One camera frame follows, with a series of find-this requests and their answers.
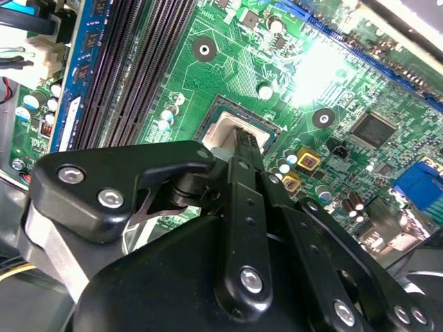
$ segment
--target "motherboard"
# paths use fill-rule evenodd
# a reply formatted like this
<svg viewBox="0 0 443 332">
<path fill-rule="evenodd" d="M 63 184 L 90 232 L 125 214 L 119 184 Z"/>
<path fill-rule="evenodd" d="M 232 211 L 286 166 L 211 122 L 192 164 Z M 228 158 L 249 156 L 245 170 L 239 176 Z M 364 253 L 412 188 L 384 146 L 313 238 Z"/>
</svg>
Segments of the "motherboard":
<svg viewBox="0 0 443 332">
<path fill-rule="evenodd" d="M 56 80 L 20 89 L 17 107 L 46 96 L 39 117 L 17 115 L 10 163 L 24 183 L 48 152 L 180 140 L 227 148 L 241 127 L 291 199 L 316 199 L 361 235 L 377 210 L 364 206 L 408 204 L 393 184 L 417 162 L 443 174 L 443 66 L 360 1 L 69 3 L 77 39 L 50 137 Z M 158 223 L 171 230 L 198 213 Z"/>
</svg>

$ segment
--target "integrated circuit chip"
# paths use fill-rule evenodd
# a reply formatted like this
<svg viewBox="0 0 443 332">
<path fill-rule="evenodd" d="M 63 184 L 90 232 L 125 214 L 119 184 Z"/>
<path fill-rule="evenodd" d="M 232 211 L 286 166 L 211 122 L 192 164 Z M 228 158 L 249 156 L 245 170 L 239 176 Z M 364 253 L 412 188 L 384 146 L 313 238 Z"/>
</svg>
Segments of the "integrated circuit chip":
<svg viewBox="0 0 443 332">
<path fill-rule="evenodd" d="M 98 39 L 100 38 L 100 33 L 98 31 L 90 31 L 86 34 L 82 50 L 90 50 L 97 46 Z"/>
<path fill-rule="evenodd" d="M 106 9 L 107 0 L 94 0 L 92 13 L 94 15 L 102 15 Z"/>
<path fill-rule="evenodd" d="M 351 130 L 352 135 L 365 146 L 378 149 L 395 133 L 397 128 L 381 116 L 370 113 L 364 115 Z"/>
<path fill-rule="evenodd" d="M 266 152 L 281 133 L 275 124 L 218 95 L 194 139 L 202 142 L 209 150 L 223 147 L 236 127 L 253 134 L 262 153 Z"/>
<path fill-rule="evenodd" d="M 240 21 L 250 29 L 254 29 L 258 25 L 259 16 L 250 10 L 246 10 Z"/>
<path fill-rule="evenodd" d="M 75 83 L 80 80 L 85 79 L 89 74 L 90 63 L 82 64 L 77 67 L 77 71 L 75 72 Z"/>
</svg>

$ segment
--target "blue ram stick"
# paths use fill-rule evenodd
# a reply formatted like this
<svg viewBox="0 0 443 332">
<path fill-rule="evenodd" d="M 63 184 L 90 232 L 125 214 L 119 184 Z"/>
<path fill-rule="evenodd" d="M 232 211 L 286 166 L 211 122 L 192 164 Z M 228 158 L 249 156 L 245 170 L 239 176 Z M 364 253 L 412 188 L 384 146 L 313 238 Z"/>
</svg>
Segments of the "blue ram stick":
<svg viewBox="0 0 443 332">
<path fill-rule="evenodd" d="M 83 0 L 63 79 L 50 152 L 66 151 L 75 134 L 113 0 Z"/>
</svg>

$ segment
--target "yellow wire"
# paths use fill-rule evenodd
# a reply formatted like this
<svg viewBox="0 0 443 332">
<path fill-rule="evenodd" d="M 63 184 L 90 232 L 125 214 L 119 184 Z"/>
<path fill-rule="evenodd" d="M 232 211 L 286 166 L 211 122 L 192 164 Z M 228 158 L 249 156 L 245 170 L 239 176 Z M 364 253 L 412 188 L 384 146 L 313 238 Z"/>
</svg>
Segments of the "yellow wire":
<svg viewBox="0 0 443 332">
<path fill-rule="evenodd" d="M 11 275 L 16 275 L 17 273 L 21 273 L 21 272 L 24 272 L 24 271 L 32 270 L 34 268 L 36 268 L 36 267 L 34 265 L 31 265 L 31 264 L 20 265 L 20 266 L 18 266 L 16 268 L 13 268 L 13 269 L 9 270 L 8 272 L 6 272 L 6 273 L 4 273 L 2 275 L 0 275 L 0 282 L 3 281 L 4 279 L 10 277 Z"/>
</svg>

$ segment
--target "black chip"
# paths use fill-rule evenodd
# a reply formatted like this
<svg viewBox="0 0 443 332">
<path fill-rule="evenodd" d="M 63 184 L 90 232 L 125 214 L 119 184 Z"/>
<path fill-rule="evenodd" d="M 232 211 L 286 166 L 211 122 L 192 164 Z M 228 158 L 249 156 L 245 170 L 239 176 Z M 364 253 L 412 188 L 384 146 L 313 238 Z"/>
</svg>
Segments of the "black chip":
<svg viewBox="0 0 443 332">
<path fill-rule="evenodd" d="M 374 114 L 363 117 L 352 134 L 375 149 L 380 148 L 394 134 L 396 128 Z"/>
<path fill-rule="evenodd" d="M 314 173 L 314 178 L 316 178 L 317 180 L 322 180 L 325 177 L 325 173 L 321 172 L 321 171 L 317 171 Z"/>
<path fill-rule="evenodd" d="M 77 67 L 77 71 L 75 72 L 75 83 L 88 77 L 89 65 L 90 63 L 87 62 L 86 64 L 82 64 Z"/>
<path fill-rule="evenodd" d="M 220 8 L 226 8 L 226 7 L 228 6 L 228 3 L 229 3 L 229 0 L 219 0 L 219 1 L 217 2 L 217 5 L 218 5 Z"/>
<path fill-rule="evenodd" d="M 82 50 L 90 50 L 91 48 L 96 47 L 99 38 L 100 38 L 100 33 L 98 31 L 91 31 L 87 33 L 83 41 Z"/>
<path fill-rule="evenodd" d="M 384 164 L 380 169 L 379 173 L 383 176 L 389 175 L 389 173 L 392 172 L 392 166 L 389 166 L 388 164 Z"/>
<path fill-rule="evenodd" d="M 250 29 L 254 29 L 258 24 L 259 17 L 254 12 L 248 10 L 246 16 L 244 17 L 243 24 Z"/>
<path fill-rule="evenodd" d="M 38 129 L 39 126 L 40 126 L 40 120 L 38 120 L 38 119 L 36 119 L 36 118 L 31 118 L 31 119 L 30 119 L 30 126 L 31 126 L 32 128 L 36 128 L 36 129 Z"/>
<path fill-rule="evenodd" d="M 277 48 L 278 50 L 281 50 L 285 44 L 286 44 L 286 39 L 280 37 L 275 42 L 275 48 Z"/>
<path fill-rule="evenodd" d="M 92 14 L 102 15 L 106 9 L 106 2 L 107 0 L 94 0 Z"/>
</svg>

